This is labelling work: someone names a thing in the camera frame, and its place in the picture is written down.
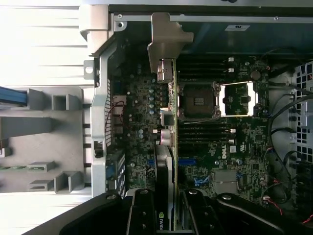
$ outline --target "motherboard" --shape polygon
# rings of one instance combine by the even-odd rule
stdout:
[[[179,189],[259,202],[268,183],[268,66],[254,56],[222,55],[180,56],[173,64],[169,84],[159,84],[143,60],[126,63],[115,79],[115,94],[127,94],[128,187],[154,187],[153,149],[165,144],[178,162]],[[174,122],[164,124],[168,113]]]

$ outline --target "green circuit board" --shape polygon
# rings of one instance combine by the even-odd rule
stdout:
[[[179,134],[179,129],[183,127],[188,127],[189,133],[194,133],[195,136],[197,128],[210,131],[219,126],[223,130],[233,132],[231,138],[207,142],[201,142],[199,137],[187,138],[185,141],[178,134],[179,160],[192,160],[188,165],[179,163],[178,184],[180,189],[203,189],[211,197],[228,191],[257,203],[262,189],[267,187],[268,182],[266,164],[263,163],[263,156],[268,147],[267,123],[270,115],[267,65],[253,56],[235,56],[231,63],[225,64],[234,69],[234,72],[227,73],[226,68],[225,71],[219,72],[227,73],[227,76],[207,76],[201,83],[230,84],[225,89],[225,109],[227,113],[240,117],[221,117],[216,121],[188,126],[184,125],[186,120],[178,120]],[[178,85],[186,80],[189,83],[198,82],[193,77],[185,79],[179,76],[179,59],[177,67]],[[256,70],[261,71],[260,78],[253,80],[250,74]],[[119,82],[123,87],[116,94],[127,93],[122,143],[126,152],[127,185],[128,188],[153,188],[153,147],[159,144],[159,131],[162,128],[160,108],[173,104],[176,96],[175,86],[158,84],[157,76],[151,74],[149,64],[142,61],[128,62],[122,71]],[[258,94],[259,110],[252,117],[243,117],[249,111],[246,82],[250,81],[253,82],[253,90]]]

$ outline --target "screw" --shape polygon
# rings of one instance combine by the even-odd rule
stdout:
[[[195,194],[198,193],[198,192],[197,192],[196,190],[194,190],[194,189],[189,190],[188,192],[189,192],[189,194],[191,194],[191,195],[195,195]]]
[[[229,196],[229,195],[223,195],[223,196],[222,196],[222,199],[224,199],[224,200],[231,200],[231,196]]]
[[[142,191],[140,191],[140,194],[147,194],[148,193],[148,191],[145,189],[145,190],[142,190]]]
[[[116,198],[115,195],[111,195],[111,196],[108,196],[108,197],[107,197],[108,200],[114,200],[115,198]]]

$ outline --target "cpu socket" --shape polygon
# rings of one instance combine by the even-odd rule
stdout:
[[[218,83],[193,83],[179,84],[179,112],[180,120],[202,120],[218,118],[219,93],[221,87]]]

